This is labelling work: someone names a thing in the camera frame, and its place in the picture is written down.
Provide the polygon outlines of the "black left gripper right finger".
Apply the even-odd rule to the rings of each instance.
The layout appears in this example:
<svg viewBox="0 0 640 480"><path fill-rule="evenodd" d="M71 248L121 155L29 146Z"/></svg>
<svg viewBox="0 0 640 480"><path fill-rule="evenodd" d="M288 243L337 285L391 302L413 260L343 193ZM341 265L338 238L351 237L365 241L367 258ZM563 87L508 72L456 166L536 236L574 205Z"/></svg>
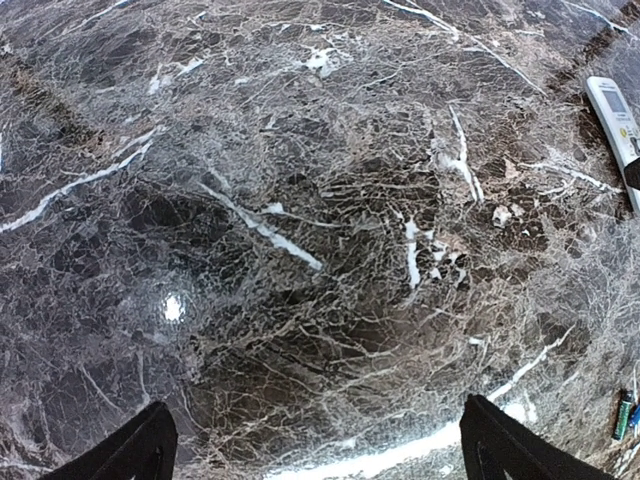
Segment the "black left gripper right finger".
<svg viewBox="0 0 640 480"><path fill-rule="evenodd" d="M469 479L610 479L554 447L482 395L470 395L460 420Z"/></svg>

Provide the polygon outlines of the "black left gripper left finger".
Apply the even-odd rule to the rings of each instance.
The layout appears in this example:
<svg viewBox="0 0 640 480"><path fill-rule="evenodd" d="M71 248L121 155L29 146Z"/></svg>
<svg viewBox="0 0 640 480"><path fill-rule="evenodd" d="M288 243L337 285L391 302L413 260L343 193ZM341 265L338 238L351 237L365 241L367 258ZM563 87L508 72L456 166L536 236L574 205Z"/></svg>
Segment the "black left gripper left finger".
<svg viewBox="0 0 640 480"><path fill-rule="evenodd" d="M155 401L94 448L41 479L171 479L177 441L176 425L167 405Z"/></svg>

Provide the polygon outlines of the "green AAA battery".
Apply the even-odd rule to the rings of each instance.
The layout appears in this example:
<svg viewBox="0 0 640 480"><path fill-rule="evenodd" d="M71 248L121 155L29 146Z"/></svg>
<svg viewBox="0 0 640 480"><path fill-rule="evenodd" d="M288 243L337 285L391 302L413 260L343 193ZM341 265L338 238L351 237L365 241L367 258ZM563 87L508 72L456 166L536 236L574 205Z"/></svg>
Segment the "green AAA battery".
<svg viewBox="0 0 640 480"><path fill-rule="evenodd" d="M624 390L621 392L616 414L615 426L612 433L613 440L621 441L624 438L629 426L629 418L634 403L635 400L631 391Z"/></svg>

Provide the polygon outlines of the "white remote control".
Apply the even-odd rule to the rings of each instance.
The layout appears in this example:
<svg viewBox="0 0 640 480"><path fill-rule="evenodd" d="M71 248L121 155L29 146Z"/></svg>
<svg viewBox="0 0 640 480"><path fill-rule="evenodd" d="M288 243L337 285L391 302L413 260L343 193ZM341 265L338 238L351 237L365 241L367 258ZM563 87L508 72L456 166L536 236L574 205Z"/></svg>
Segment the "white remote control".
<svg viewBox="0 0 640 480"><path fill-rule="evenodd" d="M638 216L639 125L613 79L590 76L585 89L617 162L632 210Z"/></svg>

